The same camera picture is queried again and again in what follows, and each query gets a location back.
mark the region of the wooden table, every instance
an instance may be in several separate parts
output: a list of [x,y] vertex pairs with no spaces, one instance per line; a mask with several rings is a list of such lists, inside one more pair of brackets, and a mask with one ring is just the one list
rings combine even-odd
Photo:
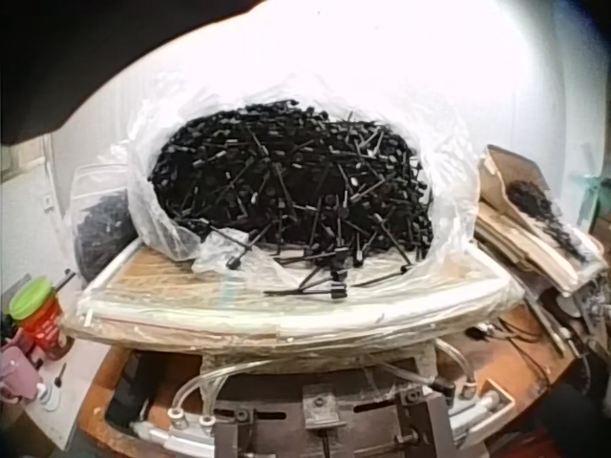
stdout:
[[[523,307],[509,312],[505,319],[523,329],[539,331],[537,322]],[[462,334],[450,336],[446,340],[458,347],[472,362],[479,388],[486,379],[492,379],[516,400],[515,416],[524,412],[544,393],[544,384],[540,380],[540,375],[536,374],[507,341],[475,342]],[[570,353],[562,359],[547,338],[539,343],[519,343],[519,345],[543,366],[552,383],[557,381],[574,361]],[[129,354],[129,350],[118,347],[114,347],[109,352],[85,398],[78,424],[86,434],[118,456],[134,458],[174,456],[165,453],[158,446],[124,435],[104,421],[106,407],[113,397],[115,386]],[[200,358],[197,356],[173,354],[169,359],[149,414],[149,421],[166,429],[169,427],[166,411],[174,393],[184,382],[196,375],[200,368]],[[457,378],[460,375],[460,369],[451,360],[439,358],[438,367],[446,378]],[[197,411],[199,400],[195,398],[196,396],[189,398],[194,404],[186,405],[187,410]]]

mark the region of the pile of black parts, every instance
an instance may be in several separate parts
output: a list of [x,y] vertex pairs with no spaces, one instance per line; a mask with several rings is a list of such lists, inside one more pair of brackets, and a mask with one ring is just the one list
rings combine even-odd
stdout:
[[85,217],[76,226],[74,255],[80,275],[92,281],[136,238],[137,233],[127,206],[126,191],[104,196],[82,212]]
[[531,181],[513,181],[507,187],[507,197],[522,212],[543,223],[543,232],[558,244],[560,249],[579,262],[585,256],[573,243],[573,238],[564,230],[563,224],[552,211],[552,202]]
[[[275,245],[279,264],[313,264],[299,288],[268,294],[344,298],[348,269],[391,247],[402,258],[396,272],[360,286],[403,275],[408,253],[420,260],[432,241],[418,157],[386,126],[331,121],[297,105],[250,105],[189,121],[150,175],[161,208],[202,239],[227,227],[247,232],[248,243],[231,239],[242,254],[230,269],[255,243]],[[303,255],[283,256],[287,248]],[[327,269],[328,277],[312,281]]]

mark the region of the red bucket with green lid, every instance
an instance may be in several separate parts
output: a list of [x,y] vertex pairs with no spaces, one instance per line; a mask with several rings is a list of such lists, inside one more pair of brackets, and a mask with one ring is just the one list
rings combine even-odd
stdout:
[[55,290],[46,278],[39,277],[22,287],[12,298],[9,312],[49,356],[65,345],[58,326],[61,309]]

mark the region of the green object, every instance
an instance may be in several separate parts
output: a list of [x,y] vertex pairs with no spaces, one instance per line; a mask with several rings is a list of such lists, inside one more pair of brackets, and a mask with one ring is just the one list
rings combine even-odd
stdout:
[[9,313],[15,320],[25,320],[45,303],[53,286],[45,277],[30,281],[12,298]]

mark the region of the green lid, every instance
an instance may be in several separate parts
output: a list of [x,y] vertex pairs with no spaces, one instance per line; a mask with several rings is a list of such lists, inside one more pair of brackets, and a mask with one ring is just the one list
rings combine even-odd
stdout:
[[9,313],[16,320],[24,320],[45,303],[53,292],[53,286],[44,277],[39,277],[22,287],[11,300]]

